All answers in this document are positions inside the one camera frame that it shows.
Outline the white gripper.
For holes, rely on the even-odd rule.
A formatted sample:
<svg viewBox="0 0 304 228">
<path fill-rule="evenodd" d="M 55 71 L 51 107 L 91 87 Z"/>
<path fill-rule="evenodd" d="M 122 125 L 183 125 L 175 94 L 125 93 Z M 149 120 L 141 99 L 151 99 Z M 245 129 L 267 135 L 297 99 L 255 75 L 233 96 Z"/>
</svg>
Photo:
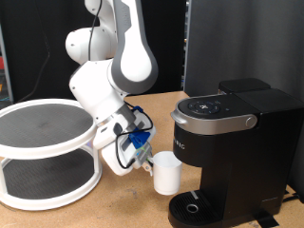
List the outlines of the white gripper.
<svg viewBox="0 0 304 228">
<path fill-rule="evenodd" d="M 114 142 L 102 149 L 102 156 L 112 171 L 123 176 L 132 169 L 143 168 L 153 176 L 152 141 L 156 128 L 145 113 L 136 113 L 135 122 Z"/>
</svg>

